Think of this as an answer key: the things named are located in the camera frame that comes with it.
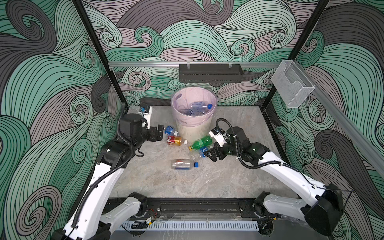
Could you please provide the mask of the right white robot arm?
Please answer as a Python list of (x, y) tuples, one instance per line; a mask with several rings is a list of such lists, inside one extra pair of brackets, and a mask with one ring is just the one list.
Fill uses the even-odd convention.
[(344, 214), (341, 189), (304, 175), (263, 144), (250, 142), (242, 128), (232, 127), (224, 131), (215, 127), (209, 135), (215, 143), (204, 154), (213, 162), (227, 156), (236, 157), (244, 167), (269, 173), (298, 195), (297, 198), (287, 198), (262, 192), (253, 203), (256, 216), (262, 218), (260, 233), (270, 233), (272, 222), (287, 216), (304, 221), (323, 236), (332, 235)]

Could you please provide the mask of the light blue label bottle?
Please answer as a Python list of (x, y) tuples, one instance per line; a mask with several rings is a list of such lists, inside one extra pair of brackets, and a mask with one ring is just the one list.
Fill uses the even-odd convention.
[(206, 102), (194, 102), (191, 105), (191, 116), (201, 116), (207, 114), (213, 108), (212, 104)]

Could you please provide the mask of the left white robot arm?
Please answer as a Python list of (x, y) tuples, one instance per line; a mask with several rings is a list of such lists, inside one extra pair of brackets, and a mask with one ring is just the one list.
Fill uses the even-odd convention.
[(117, 136), (103, 145), (90, 185), (75, 213), (53, 240), (108, 240), (129, 218), (147, 213), (147, 197), (133, 192), (118, 206), (104, 213), (110, 194), (133, 157), (142, 157), (145, 142), (160, 142), (164, 126), (149, 126), (140, 114), (126, 114), (118, 121)]

